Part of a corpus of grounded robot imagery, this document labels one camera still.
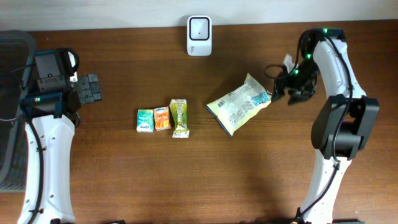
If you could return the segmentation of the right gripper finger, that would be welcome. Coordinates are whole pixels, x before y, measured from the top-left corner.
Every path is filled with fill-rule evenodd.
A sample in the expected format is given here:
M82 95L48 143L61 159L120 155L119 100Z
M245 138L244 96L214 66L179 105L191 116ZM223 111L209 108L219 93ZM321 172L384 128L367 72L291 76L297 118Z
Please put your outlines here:
M274 83L274 89L271 96L271 102L274 103L285 96L285 88L283 85Z
M290 95L290 98L288 100L288 105L294 105L297 103L303 103L305 101L308 101L311 98L311 95L308 94L301 94L301 93L293 93Z

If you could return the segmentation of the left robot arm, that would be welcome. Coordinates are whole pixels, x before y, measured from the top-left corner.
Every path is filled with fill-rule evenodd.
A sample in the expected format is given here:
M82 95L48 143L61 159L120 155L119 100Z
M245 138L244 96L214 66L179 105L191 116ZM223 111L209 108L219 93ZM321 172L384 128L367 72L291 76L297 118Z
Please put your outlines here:
M74 223L70 154L82 105L102 100L95 73L77 76L71 48L34 54L38 76L20 100L28 143L27 179L19 223Z

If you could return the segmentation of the orange tissue pack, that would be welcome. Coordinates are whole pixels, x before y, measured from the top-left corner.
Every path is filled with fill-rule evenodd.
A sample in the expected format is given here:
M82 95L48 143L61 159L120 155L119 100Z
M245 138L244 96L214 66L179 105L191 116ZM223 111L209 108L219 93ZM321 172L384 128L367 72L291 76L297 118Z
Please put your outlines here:
M162 131L171 128L168 106L155 108L153 109L153 112L156 131Z

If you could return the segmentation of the green yellow snack packet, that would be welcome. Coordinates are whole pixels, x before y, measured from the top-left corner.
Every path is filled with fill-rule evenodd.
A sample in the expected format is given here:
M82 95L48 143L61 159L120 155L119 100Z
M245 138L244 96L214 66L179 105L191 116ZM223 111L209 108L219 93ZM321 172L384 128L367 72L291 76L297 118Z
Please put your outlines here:
M190 130L187 127L187 101L186 99L171 99L171 115L175 124L173 138L188 138Z

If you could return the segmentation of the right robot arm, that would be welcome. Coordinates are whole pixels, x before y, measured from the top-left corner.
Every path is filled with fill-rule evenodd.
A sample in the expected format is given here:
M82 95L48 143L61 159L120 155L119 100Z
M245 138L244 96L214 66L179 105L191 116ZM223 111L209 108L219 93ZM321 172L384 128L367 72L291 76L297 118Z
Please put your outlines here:
M333 223L333 207L344 174L371 134L379 102L360 87L341 29L304 31L296 56L289 55L274 77L273 102L289 95L289 105L308 101L322 79L326 102L313 123L315 166L310 187L292 223Z

